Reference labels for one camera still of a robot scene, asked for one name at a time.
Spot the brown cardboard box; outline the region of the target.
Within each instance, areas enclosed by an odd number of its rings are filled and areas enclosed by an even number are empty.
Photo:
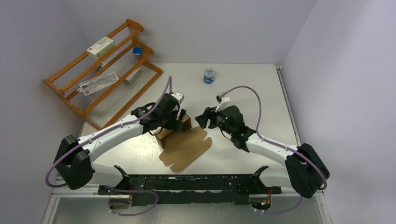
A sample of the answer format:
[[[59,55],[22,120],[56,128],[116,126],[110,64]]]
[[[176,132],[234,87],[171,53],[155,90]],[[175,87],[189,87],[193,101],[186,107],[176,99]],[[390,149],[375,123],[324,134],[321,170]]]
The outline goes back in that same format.
[[[212,146],[207,131],[200,126],[192,127],[191,118],[187,114],[180,132],[162,128],[154,136],[163,150],[159,159],[175,173],[184,171]]]

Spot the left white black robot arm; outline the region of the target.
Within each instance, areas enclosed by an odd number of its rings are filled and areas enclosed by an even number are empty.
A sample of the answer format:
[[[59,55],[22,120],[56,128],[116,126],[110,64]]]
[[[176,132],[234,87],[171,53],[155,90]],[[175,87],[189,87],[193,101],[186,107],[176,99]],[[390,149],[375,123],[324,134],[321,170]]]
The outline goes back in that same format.
[[[130,177],[120,166],[104,166],[95,161],[117,145],[158,128],[179,132],[186,114],[180,108],[183,100],[182,93],[166,93],[159,103],[138,107],[107,128],[78,139],[73,135],[63,138],[54,166],[64,185],[76,190],[98,184],[111,187],[117,194],[130,190]]]

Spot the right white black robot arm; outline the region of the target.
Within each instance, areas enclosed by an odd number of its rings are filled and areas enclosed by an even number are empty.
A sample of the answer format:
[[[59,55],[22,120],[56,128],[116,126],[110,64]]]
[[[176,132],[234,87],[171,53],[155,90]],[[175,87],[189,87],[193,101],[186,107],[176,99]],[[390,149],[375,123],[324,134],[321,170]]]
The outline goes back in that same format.
[[[255,192],[264,193],[270,187],[284,187],[294,189],[304,198],[311,198],[325,188],[330,172],[311,145],[290,146],[260,138],[256,130],[245,124],[242,113],[234,105],[221,111],[207,107],[195,120],[203,129],[218,128],[227,133],[236,148],[280,164],[279,168],[267,165],[259,171],[258,177],[252,180]]]

